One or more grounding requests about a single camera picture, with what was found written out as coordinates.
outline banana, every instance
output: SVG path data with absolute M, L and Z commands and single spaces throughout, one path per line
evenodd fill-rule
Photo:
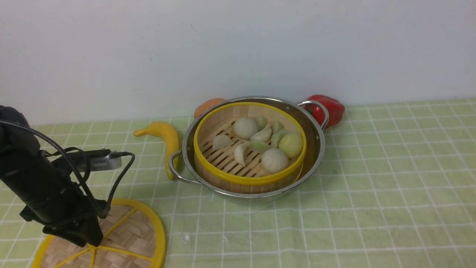
M 170 171 L 169 168 L 169 159 L 170 156 L 180 150 L 180 140 L 179 140 L 179 134 L 177 131 L 174 129 L 174 127 L 166 122 L 152 122 L 150 123 L 146 128 L 139 129 L 134 131 L 134 136 L 140 137 L 144 135 L 152 135 L 155 137 L 162 138 L 165 142 L 165 172 L 167 173 L 167 176 L 169 179 L 173 179 L 174 175 Z M 179 170 L 179 165 L 180 165 L 180 159 L 176 157 L 174 159 L 174 168 L 175 170 Z

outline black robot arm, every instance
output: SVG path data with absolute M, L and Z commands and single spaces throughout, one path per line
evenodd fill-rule
M 34 135 L 50 143 L 58 151 L 53 155 L 61 157 L 50 162 L 47 156 L 51 154 L 40 150 Z M 79 153 L 68 153 L 72 150 Z M 94 170 L 110 170 L 120 166 L 120 157 L 124 155 L 130 155 L 131 161 L 116 180 L 108 200 L 95 199 L 86 185 L 91 159 L 101 159 L 102 163 L 108 161 L 109 164 Z M 26 204 L 20 215 L 27 221 L 44 225 L 45 234 L 64 238 L 81 247 L 86 243 L 98 246 L 103 239 L 98 217 L 107 216 L 117 184 L 134 159 L 134 154 L 106 149 L 89 152 L 74 147 L 62 149 L 31 129 L 21 113 L 0 106 L 0 179 Z M 71 173 L 79 184 L 71 180 Z

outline cable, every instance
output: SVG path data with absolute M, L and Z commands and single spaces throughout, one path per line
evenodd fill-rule
M 79 149 L 79 148 L 76 148 L 76 147 L 68 147 L 68 148 L 64 149 L 65 152 L 70 152 L 70 151 L 74 151 L 74 150 L 77 150 L 77 151 L 81 154 L 81 156 L 84 158 L 84 162 L 86 163 L 86 168 L 85 168 L 86 171 L 84 172 L 83 180 L 84 180 L 85 182 L 87 182 L 88 179 L 89 179 L 89 175 L 90 175 L 90 173 L 91 173 L 91 161 L 89 160 L 88 155 L 87 155 L 83 150 L 81 150 L 81 149 Z M 59 152 L 59 151 L 58 151 L 58 152 L 55 152 L 55 153 L 53 153 L 53 154 L 50 154 L 50 153 L 48 153 L 47 151 L 44 151 L 44 152 L 45 152 L 45 156 L 46 156 L 46 157 L 51 157 L 51 156 L 58 156 L 58 155 L 60 155 L 60 152 Z
M 14 123 L 14 122 L 10 122 L 10 121 L 6 121 L 6 120 L 0 120 L 0 123 L 3 123 L 3 124 L 7 124 L 7 125 L 11 125 L 11 126 L 15 126 L 17 128 L 20 128 L 20 129 L 23 129 L 25 131 L 28 131 L 32 134 L 34 134 L 35 136 L 38 136 L 40 137 L 41 139 L 43 139 L 44 141 L 46 141 L 47 143 L 49 143 L 51 146 L 53 146 L 53 148 L 55 148 L 59 154 L 61 154 L 61 156 L 64 157 L 64 159 L 66 160 L 66 162 L 71 166 L 71 169 L 74 173 L 74 175 L 76 176 L 76 178 L 78 179 L 78 182 L 79 182 L 79 185 L 83 188 L 84 190 L 84 193 L 86 194 L 86 196 L 88 197 L 89 199 L 89 202 L 91 202 L 91 205 L 93 206 L 94 210 L 96 211 L 96 213 L 98 214 L 98 216 L 104 216 L 105 214 L 107 214 L 109 212 L 109 206 L 106 207 L 106 209 L 102 209 L 101 206 L 99 205 L 99 203 L 96 201 L 96 199 L 94 198 L 92 192 L 90 191 L 88 185 L 86 184 L 86 182 L 83 180 L 83 176 L 81 176 L 81 173 L 79 172 L 78 168 L 76 167 L 76 165 L 73 163 L 73 161 L 71 160 L 71 158 L 68 156 L 67 152 L 61 148 L 60 145 L 58 145 L 55 141 L 53 141 L 52 139 L 48 138 L 46 135 L 44 135 L 43 133 L 41 132 L 38 132 L 30 127 L 27 127 L 27 126 L 24 126 L 24 125 L 21 125 L 21 124 L 17 124 L 17 123 Z M 86 165 L 89 163 L 89 168 L 90 168 L 90 165 L 91 163 L 89 161 L 86 161 Z
M 125 155 L 130 155 L 130 160 L 129 163 L 127 163 L 127 165 L 124 167 L 122 172 L 119 174 L 118 178 L 116 179 L 114 185 L 111 188 L 111 191 L 109 192 L 108 205 L 106 206 L 108 208 L 111 207 L 112 198 L 114 196 L 114 193 L 116 192 L 116 188 L 118 187 L 120 181 L 122 180 L 126 172 L 129 170 L 130 166 L 132 166 L 134 160 L 136 159 L 136 155 L 129 152 L 111 153 L 111 158 L 121 157 Z

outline steamer basket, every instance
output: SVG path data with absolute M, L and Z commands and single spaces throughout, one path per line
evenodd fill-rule
M 245 167 L 238 164 L 233 156 L 235 147 L 245 142 L 235 136 L 233 124 L 240 117 L 259 115 L 268 121 L 279 121 L 286 130 L 300 133 L 303 137 L 301 154 L 290 159 L 289 167 L 276 174 L 263 169 L 261 154 L 247 150 Z M 212 151 L 212 140 L 219 134 L 227 135 L 235 144 Z M 293 117 L 273 106 L 254 102 L 227 104 L 211 111 L 201 120 L 194 135 L 194 160 L 200 176 L 215 187 L 241 194 L 267 193 L 295 182 L 302 169 L 306 148 L 304 130 Z

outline bamboo steamer lid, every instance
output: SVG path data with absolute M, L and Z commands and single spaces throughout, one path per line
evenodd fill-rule
M 105 219 L 99 220 L 104 239 L 98 247 L 78 247 L 48 236 L 33 261 L 34 268 L 159 268 L 165 252 L 165 232 L 148 206 L 115 199 Z

